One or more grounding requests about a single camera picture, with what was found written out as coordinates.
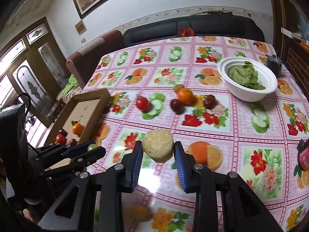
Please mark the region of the red jujube date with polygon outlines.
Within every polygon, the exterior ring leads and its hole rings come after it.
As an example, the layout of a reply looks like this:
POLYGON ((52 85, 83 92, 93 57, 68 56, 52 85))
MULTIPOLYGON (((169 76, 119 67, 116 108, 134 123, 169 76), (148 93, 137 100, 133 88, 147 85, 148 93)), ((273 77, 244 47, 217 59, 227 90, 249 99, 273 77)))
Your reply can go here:
POLYGON ((68 145, 70 146, 75 146, 77 144, 77 141, 75 139, 71 139, 69 142, 68 142, 68 145))

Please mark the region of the red tomato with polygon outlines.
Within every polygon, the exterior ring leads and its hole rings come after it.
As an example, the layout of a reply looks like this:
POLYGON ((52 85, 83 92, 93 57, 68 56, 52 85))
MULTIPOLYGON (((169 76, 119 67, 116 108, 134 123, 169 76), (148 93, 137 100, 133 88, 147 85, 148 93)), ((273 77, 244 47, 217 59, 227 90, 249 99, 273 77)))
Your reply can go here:
POLYGON ((145 112, 148 110, 149 108, 149 101, 147 98, 145 97, 142 97, 142 96, 139 96, 137 99, 136 99, 136 107, 142 111, 142 112, 145 112))
POLYGON ((59 143, 59 144, 65 145, 66 144, 66 137, 63 136, 62 134, 58 134, 55 137, 55 143, 59 143))

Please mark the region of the orange tangerine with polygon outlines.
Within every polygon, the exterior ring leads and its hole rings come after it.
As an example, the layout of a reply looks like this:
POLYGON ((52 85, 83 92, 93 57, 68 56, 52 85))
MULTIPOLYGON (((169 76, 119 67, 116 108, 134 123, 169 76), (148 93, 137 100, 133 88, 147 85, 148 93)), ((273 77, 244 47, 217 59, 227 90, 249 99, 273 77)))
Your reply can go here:
POLYGON ((74 122, 72 124, 72 132, 73 134, 77 135, 77 136, 80 136, 83 132, 83 129, 84 129, 84 126, 81 125, 80 123, 78 122, 74 122))
POLYGON ((184 105, 190 105, 193 101, 194 95, 190 89, 184 87, 178 90, 177 98, 184 105))

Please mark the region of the dark red plum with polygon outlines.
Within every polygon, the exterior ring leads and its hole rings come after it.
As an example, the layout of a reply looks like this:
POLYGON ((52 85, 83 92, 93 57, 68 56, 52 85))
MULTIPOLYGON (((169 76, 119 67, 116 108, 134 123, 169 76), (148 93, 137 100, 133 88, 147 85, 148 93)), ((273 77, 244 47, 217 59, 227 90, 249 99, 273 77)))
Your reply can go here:
POLYGON ((182 114, 183 112, 183 104, 177 98, 171 100, 170 107, 176 114, 182 114))

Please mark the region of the brown kiwi longan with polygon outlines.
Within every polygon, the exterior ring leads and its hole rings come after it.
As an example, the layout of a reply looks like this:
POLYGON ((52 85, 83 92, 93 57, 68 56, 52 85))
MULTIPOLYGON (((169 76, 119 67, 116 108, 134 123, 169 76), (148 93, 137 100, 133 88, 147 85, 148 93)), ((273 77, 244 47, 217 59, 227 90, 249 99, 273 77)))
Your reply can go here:
POLYGON ((184 85, 183 84, 177 84, 173 87, 173 91, 174 93, 178 93, 179 90, 183 89, 184 88, 184 85))

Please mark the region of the cardboard tray box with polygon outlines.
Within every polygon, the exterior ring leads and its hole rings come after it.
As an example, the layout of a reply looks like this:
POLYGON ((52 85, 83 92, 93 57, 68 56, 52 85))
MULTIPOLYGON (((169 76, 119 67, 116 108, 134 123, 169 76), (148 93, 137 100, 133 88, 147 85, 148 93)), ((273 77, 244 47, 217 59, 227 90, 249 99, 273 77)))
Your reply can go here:
POLYGON ((110 93, 107 89, 98 89, 73 96, 59 114, 54 125, 50 127, 45 145, 54 143, 58 131, 63 128, 68 133, 66 136, 67 142, 75 139, 77 144, 81 144, 93 140, 99 146, 99 139, 94 137, 94 134, 96 133, 103 110, 109 102, 110 93), (72 132, 72 124, 74 122, 84 126, 80 136, 72 132))

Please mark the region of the yellow-brown fruit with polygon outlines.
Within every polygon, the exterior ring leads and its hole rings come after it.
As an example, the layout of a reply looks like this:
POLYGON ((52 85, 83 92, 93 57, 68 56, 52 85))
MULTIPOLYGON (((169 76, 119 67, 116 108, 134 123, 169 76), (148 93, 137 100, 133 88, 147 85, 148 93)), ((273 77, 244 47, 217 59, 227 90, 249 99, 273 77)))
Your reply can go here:
POLYGON ((144 222, 151 218, 151 211, 148 207, 142 205, 133 206, 130 211, 130 216, 135 222, 144 222))

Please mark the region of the wooden stool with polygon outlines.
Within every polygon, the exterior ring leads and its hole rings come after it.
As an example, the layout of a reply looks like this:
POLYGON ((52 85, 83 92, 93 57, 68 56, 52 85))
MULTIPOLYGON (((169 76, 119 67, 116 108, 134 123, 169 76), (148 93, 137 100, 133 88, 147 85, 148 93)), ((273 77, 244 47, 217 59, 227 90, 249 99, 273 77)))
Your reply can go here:
POLYGON ((50 112, 47 115, 47 119, 52 122, 55 122, 55 120, 58 118, 59 114, 62 112, 64 107, 65 107, 65 102, 62 99, 55 102, 55 104, 50 109, 50 112))

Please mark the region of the green blanket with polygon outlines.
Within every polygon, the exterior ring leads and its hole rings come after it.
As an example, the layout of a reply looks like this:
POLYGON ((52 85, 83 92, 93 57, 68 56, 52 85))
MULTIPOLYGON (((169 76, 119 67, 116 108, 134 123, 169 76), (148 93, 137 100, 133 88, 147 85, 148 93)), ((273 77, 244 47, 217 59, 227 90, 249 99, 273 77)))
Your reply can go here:
POLYGON ((72 96, 75 94, 79 94, 82 91, 81 87, 79 86, 76 77, 71 74, 69 80, 65 87, 59 92, 57 95, 57 100, 63 100, 63 102, 68 102, 72 96))

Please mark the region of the wooden glass door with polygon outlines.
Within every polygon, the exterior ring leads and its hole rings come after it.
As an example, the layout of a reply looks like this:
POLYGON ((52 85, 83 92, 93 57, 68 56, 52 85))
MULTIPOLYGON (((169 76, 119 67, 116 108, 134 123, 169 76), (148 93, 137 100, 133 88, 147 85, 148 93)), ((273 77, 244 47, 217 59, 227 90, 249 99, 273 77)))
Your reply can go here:
POLYGON ((52 118, 48 114, 67 83, 70 72, 47 19, 39 19, 14 35, 1 48, 1 61, 16 47, 19 48, 18 53, 1 72, 1 79, 8 78, 16 93, 29 94, 30 112, 49 127, 52 118))

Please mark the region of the red bottle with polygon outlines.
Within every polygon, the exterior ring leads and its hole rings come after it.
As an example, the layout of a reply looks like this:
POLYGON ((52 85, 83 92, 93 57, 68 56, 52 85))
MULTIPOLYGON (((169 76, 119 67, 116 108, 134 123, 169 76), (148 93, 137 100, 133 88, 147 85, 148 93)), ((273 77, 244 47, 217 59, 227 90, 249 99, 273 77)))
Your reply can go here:
POLYGON ((301 139, 297 145, 297 163, 302 171, 309 169, 309 139, 301 139))

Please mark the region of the green vegetable leaves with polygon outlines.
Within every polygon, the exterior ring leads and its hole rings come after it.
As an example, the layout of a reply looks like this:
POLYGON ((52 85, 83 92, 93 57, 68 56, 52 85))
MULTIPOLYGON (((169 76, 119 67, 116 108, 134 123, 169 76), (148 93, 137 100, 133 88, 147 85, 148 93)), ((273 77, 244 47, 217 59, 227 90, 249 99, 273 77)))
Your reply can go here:
POLYGON ((240 67, 228 69, 228 76, 236 83, 249 89, 264 90, 265 87, 258 82, 258 72, 251 62, 245 61, 240 67))

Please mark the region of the black small container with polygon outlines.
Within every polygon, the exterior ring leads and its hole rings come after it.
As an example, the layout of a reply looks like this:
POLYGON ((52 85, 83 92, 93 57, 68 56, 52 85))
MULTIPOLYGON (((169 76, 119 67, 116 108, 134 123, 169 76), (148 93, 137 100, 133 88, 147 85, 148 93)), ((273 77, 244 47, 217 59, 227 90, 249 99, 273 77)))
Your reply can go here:
POLYGON ((282 62, 275 55, 267 57, 267 68, 278 78, 281 74, 282 62))

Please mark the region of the black leather sofa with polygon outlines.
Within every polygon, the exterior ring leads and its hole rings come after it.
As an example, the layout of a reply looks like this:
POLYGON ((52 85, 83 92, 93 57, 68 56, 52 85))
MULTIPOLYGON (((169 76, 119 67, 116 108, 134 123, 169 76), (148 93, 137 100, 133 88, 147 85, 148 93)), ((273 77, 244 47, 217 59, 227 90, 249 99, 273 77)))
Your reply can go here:
POLYGON ((256 23, 232 13, 177 17, 145 24, 125 31, 125 47, 179 37, 180 28, 192 28, 195 36, 237 37, 264 42, 265 36, 256 23))

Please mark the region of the small wall plaque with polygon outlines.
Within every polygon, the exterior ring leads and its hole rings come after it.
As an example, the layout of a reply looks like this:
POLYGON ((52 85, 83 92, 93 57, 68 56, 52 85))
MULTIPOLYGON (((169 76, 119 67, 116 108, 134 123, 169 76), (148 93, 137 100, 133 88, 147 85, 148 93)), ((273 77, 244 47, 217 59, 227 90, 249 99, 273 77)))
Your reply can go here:
POLYGON ((76 25, 75 25, 76 31, 77 33, 80 35, 82 35, 83 33, 85 33, 87 31, 86 26, 84 24, 84 22, 82 20, 80 20, 76 25))

